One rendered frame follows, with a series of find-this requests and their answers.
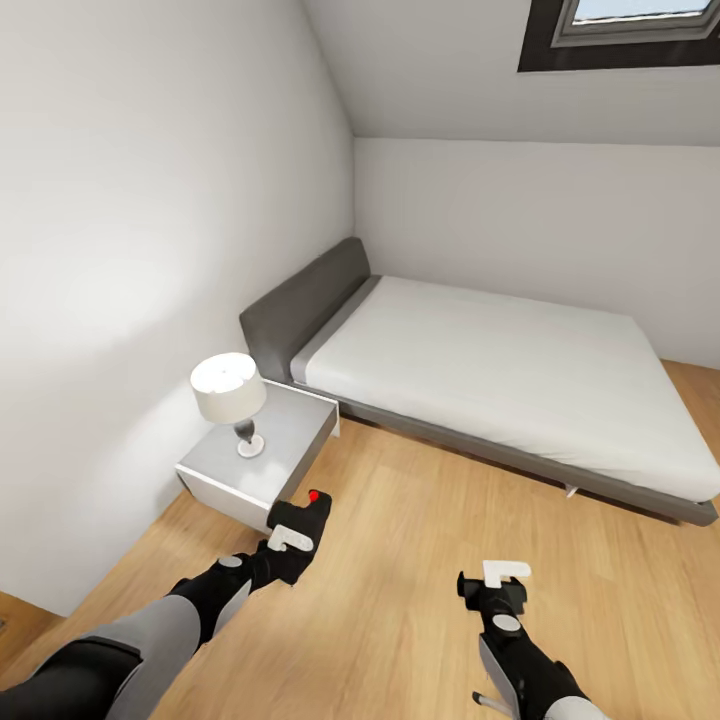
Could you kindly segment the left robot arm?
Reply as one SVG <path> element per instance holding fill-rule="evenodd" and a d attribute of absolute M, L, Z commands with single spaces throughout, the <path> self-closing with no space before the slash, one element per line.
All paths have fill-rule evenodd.
<path fill-rule="evenodd" d="M 277 579 L 298 583 L 314 558 L 289 545 L 314 548 L 309 537 L 277 524 L 256 553 L 222 556 L 165 597 L 70 640 L 27 681 L 0 692 L 0 720 L 147 720 L 249 593 Z"/>

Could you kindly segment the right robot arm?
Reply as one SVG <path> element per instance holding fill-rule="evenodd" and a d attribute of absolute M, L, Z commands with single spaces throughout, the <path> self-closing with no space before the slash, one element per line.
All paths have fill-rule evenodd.
<path fill-rule="evenodd" d="M 469 611 L 480 611 L 482 664 L 515 720 L 610 720 L 580 690 L 569 668 L 554 663 L 531 641 L 517 615 L 524 615 L 530 567 L 519 561 L 482 562 L 483 579 L 459 573 L 457 592 Z"/>

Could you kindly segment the camera tripod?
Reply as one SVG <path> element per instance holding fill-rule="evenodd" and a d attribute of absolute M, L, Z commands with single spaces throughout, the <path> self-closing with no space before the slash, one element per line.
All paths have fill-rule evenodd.
<path fill-rule="evenodd" d="M 487 699 L 486 697 L 483 697 L 479 692 L 474 692 L 472 694 L 472 698 L 481 705 L 488 705 L 489 707 L 492 707 L 494 710 L 500 711 L 501 713 L 510 715 L 511 717 L 514 717 L 512 711 L 508 706 L 504 706 L 503 704 L 497 703 L 496 701 L 493 701 L 492 699 Z"/>

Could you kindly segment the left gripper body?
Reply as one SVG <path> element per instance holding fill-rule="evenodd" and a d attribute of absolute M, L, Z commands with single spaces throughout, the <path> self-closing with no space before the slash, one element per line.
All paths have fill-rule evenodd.
<path fill-rule="evenodd" d="M 259 541 L 256 554 L 260 554 L 268 564 L 268 578 L 266 584 L 277 579 L 294 585 L 298 583 L 303 558 L 290 550 L 272 550 L 268 548 L 269 539 Z"/>

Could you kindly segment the digital camera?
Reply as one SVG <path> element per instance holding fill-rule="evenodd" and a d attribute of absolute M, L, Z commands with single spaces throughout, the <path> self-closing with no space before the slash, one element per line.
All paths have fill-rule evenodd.
<path fill-rule="evenodd" d="M 292 545 L 287 547 L 288 550 L 302 557 L 314 556 L 317 553 L 325 530 L 326 520 L 333 504 L 333 498 L 322 491 L 312 490 L 309 493 L 309 498 L 311 504 L 308 507 L 277 500 L 267 518 L 267 528 L 271 528 L 273 532 L 277 524 L 280 524 L 285 528 L 289 528 L 289 530 L 294 530 L 309 537 L 313 541 L 314 548 L 308 552 Z"/>

